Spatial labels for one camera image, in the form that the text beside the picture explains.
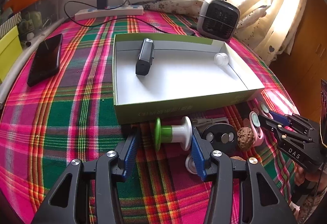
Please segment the person right hand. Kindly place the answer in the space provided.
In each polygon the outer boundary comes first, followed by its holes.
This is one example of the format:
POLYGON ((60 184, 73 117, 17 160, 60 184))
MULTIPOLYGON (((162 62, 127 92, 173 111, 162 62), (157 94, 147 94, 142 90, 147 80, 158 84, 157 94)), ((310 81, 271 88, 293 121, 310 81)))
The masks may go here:
POLYGON ((305 180, 318 183, 320 177, 320 171, 306 172, 300 165, 295 164, 295 178, 294 182, 297 186, 304 183, 305 180))

